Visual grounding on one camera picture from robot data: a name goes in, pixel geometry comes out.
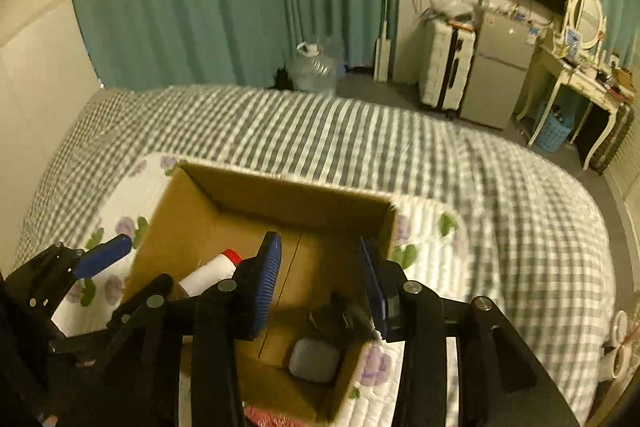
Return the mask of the white bottle red cap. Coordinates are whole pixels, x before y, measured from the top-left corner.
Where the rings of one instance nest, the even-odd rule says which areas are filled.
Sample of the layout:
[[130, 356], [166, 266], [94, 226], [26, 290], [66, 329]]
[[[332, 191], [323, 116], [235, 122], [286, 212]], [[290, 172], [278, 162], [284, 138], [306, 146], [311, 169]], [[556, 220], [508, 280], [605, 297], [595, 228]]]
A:
[[188, 297], [202, 295], [210, 286], [231, 279], [241, 262], [242, 258], [238, 253], [226, 249], [187, 275], [179, 285]]

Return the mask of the pink patterned card box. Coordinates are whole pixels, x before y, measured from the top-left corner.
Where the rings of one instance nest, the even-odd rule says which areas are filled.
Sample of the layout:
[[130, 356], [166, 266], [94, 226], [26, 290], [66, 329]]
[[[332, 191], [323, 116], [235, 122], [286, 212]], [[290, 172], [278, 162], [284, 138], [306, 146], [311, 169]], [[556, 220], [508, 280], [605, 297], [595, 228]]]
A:
[[246, 405], [244, 407], [246, 419], [256, 427], [304, 427], [305, 424], [282, 414], [271, 413]]

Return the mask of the light blue earbuds case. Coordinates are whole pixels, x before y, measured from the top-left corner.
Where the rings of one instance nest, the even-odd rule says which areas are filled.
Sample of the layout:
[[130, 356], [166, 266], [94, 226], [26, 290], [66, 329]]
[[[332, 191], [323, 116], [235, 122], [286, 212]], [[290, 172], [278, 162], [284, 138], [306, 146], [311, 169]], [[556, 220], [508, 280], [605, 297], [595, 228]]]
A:
[[325, 341], [302, 338], [295, 343], [288, 371], [296, 378], [314, 384], [327, 384], [334, 378], [341, 351]]

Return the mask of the black 65W charger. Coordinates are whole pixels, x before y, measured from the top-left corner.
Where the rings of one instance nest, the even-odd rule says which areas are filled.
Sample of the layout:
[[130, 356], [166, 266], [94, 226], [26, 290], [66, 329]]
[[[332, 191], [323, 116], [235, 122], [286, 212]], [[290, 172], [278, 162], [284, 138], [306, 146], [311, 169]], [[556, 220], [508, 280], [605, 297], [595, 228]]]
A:
[[376, 339], [368, 309], [337, 291], [333, 291], [328, 303], [309, 311], [307, 320], [323, 340], [337, 346], [346, 346], [352, 341], [370, 343]]

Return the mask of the grey checkered duvet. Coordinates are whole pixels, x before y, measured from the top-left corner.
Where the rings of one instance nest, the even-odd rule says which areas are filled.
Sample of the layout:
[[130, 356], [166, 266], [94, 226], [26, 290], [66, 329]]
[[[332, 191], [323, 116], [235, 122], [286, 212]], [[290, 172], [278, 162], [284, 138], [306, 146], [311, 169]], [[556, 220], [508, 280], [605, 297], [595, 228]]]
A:
[[393, 196], [408, 275], [485, 295], [584, 423], [614, 313], [608, 232], [585, 187], [500, 136], [411, 110], [222, 86], [107, 90], [67, 132], [37, 187], [14, 261], [86, 247], [152, 216], [179, 162]]

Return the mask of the brown cardboard box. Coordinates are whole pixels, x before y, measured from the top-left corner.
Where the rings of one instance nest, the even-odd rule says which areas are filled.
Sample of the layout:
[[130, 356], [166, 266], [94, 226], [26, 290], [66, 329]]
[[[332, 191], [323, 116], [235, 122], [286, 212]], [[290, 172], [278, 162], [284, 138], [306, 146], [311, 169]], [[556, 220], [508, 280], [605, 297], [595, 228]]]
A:
[[383, 196], [184, 164], [172, 174], [127, 289], [175, 281], [171, 334], [188, 336], [195, 426], [242, 426], [248, 407], [336, 424], [370, 343], [363, 247], [387, 251]]

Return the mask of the white floral quilted pad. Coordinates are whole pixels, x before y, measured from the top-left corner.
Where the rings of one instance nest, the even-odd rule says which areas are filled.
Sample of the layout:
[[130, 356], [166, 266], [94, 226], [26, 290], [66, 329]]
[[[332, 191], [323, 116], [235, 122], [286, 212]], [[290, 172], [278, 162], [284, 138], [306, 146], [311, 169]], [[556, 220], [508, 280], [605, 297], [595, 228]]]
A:
[[241, 395], [252, 413], [309, 426], [386, 426], [400, 378], [398, 343], [340, 339], [333, 297], [364, 310], [360, 239], [445, 298], [468, 289], [469, 233], [454, 208], [436, 199], [347, 190], [298, 176], [186, 164], [166, 173], [146, 158], [99, 212], [94, 239], [127, 234], [134, 249], [96, 276], [83, 305], [75, 288], [54, 314], [67, 335], [103, 327], [115, 307], [160, 274], [180, 291], [213, 283], [225, 251], [253, 257], [277, 232], [282, 262], [266, 329], [236, 346]]

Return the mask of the white louvered wardrobe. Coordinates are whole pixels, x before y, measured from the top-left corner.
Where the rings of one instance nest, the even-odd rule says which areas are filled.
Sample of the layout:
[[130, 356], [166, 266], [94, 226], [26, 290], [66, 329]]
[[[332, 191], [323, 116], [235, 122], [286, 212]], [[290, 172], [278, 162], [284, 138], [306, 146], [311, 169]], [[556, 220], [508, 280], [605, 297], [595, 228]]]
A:
[[605, 170], [605, 178], [612, 181], [628, 211], [629, 220], [639, 232], [640, 191], [640, 130], [635, 121], [616, 155]]

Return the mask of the blue plastic basket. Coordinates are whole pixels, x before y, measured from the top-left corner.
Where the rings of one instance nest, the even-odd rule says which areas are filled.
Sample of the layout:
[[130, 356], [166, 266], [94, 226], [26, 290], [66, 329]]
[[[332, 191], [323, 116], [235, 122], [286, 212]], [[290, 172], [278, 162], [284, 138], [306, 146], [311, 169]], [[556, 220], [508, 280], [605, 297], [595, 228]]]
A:
[[534, 147], [548, 153], [556, 152], [572, 132], [574, 122], [572, 113], [568, 113], [559, 105], [553, 105], [537, 135]]

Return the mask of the clear water jug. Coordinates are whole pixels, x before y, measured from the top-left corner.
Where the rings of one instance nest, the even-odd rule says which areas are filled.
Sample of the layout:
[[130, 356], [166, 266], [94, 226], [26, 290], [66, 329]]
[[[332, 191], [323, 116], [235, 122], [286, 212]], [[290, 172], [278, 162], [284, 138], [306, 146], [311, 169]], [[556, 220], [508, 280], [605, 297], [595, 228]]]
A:
[[341, 40], [326, 37], [300, 42], [286, 70], [296, 91], [334, 95], [338, 78], [345, 72]]

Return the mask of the white dressing table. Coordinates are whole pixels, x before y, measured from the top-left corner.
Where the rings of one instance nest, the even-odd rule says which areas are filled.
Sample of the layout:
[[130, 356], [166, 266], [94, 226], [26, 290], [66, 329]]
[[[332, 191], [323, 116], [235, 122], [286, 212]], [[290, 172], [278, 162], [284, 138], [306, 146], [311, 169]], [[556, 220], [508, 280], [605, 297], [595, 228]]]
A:
[[597, 140], [593, 142], [585, 159], [582, 161], [582, 170], [587, 171], [590, 167], [590, 161], [594, 154], [611, 134], [616, 124], [617, 114], [622, 103], [620, 103], [620, 101], [618, 101], [610, 91], [606, 90], [603, 84], [601, 84], [596, 77], [590, 77], [578, 67], [570, 65], [570, 63], [567, 63], [564, 58], [556, 55], [548, 48], [548, 46], [538, 43], [529, 64], [529, 70], [527, 73], [529, 80], [525, 81], [527, 84], [525, 102], [521, 110], [515, 115], [516, 122], [521, 121], [527, 115], [529, 107], [533, 103], [536, 86], [535, 75], [536, 69], [538, 68], [542, 68], [548, 72], [554, 78], [554, 83], [552, 84], [549, 98], [544, 102], [544, 111], [542, 112], [540, 121], [537, 126], [534, 127], [533, 133], [528, 139], [528, 147], [532, 147], [535, 144], [538, 135], [541, 132], [542, 127], [544, 127], [544, 123], [551, 112], [552, 105], [562, 88], [570, 89], [570, 91], [580, 95], [588, 102], [587, 109], [585, 110], [584, 115], [582, 115], [582, 119], [578, 122], [578, 125], [570, 138], [570, 143], [574, 143], [578, 135], [580, 135], [580, 132], [582, 132], [582, 128], [584, 127], [586, 119], [591, 113], [593, 107], [599, 107], [608, 114], [608, 122], [597, 137]]

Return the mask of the silver mini fridge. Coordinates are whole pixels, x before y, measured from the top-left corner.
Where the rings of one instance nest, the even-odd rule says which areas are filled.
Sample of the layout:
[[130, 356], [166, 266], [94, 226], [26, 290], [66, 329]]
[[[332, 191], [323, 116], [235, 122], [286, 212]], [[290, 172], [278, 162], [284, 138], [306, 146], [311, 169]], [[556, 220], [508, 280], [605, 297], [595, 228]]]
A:
[[459, 116], [503, 130], [524, 87], [535, 37], [526, 23], [483, 11]]

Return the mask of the white suitcase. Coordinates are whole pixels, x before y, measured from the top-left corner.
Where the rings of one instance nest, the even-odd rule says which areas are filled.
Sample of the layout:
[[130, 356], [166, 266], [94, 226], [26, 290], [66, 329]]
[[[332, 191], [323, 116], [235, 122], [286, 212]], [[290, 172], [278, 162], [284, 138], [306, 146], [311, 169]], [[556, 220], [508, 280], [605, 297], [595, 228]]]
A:
[[436, 18], [425, 24], [419, 76], [423, 105], [457, 112], [471, 69], [475, 46], [473, 29]]

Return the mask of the oval vanity mirror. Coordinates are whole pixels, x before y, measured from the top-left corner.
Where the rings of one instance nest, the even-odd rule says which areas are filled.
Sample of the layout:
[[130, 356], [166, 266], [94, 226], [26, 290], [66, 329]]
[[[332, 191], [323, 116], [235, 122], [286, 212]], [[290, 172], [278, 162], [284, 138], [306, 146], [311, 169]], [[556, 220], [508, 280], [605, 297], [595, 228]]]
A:
[[564, 23], [582, 37], [582, 49], [591, 50], [602, 41], [606, 31], [601, 0], [570, 0]]

